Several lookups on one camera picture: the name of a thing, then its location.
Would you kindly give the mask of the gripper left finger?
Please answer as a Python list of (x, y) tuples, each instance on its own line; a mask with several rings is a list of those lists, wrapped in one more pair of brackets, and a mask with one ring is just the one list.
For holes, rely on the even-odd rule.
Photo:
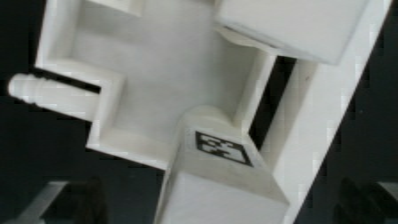
[(99, 179), (49, 181), (10, 224), (107, 224)]

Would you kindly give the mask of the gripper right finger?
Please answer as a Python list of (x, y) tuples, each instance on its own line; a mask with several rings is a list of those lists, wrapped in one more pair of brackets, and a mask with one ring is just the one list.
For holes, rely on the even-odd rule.
[(331, 224), (398, 224), (398, 182), (356, 185), (344, 178), (337, 199)]

